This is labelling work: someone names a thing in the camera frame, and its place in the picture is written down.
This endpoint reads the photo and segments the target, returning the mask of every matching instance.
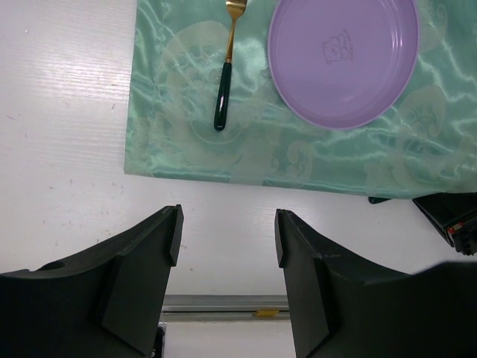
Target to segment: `black plastic part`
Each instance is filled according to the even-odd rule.
[[[434,194],[413,202],[457,252],[477,252],[477,193]]]
[[[218,88],[217,105],[215,107],[214,128],[223,131],[227,123],[227,109],[229,107],[230,82],[232,81],[232,64],[224,63],[222,68],[221,85]]]
[[[374,196],[370,196],[368,198],[368,201],[370,202],[370,204],[381,204],[381,203],[384,203],[386,201],[390,201],[390,199],[386,199],[386,198],[376,198]]]
[[[0,357],[150,357],[182,220],[165,207],[38,271],[1,274]]]
[[[165,358],[164,357],[164,344],[165,344],[165,331],[162,327],[157,328],[156,340],[154,341],[154,350],[152,356],[154,358]]]
[[[477,357],[477,263],[404,274],[286,210],[276,241],[298,358]]]

